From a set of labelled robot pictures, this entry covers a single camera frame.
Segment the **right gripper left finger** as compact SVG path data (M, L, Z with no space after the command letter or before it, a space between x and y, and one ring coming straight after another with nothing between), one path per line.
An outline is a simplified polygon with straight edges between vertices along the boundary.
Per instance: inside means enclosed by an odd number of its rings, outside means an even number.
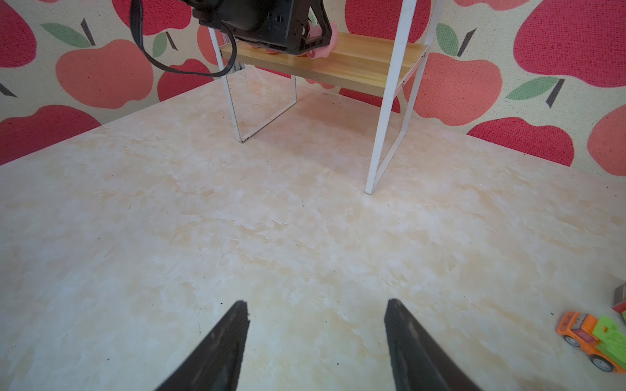
M247 303L236 301L158 389L235 391L249 324Z

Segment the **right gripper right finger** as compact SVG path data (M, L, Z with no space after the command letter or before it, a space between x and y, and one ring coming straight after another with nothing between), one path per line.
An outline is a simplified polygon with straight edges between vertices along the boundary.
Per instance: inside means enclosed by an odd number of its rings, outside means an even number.
M397 390L478 390L399 299L384 316Z

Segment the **green orange toy truck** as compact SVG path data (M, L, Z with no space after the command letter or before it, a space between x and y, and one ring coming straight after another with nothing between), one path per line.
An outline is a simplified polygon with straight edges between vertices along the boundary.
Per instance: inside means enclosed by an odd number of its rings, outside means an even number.
M610 318L569 311L560 319L556 332L585 352L601 371L625 373L625 335Z

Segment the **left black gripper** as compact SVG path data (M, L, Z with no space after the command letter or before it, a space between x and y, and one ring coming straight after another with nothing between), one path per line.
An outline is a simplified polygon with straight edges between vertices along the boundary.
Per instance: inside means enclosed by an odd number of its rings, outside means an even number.
M257 47L303 55L327 47L333 31L321 1L187 1L203 26Z

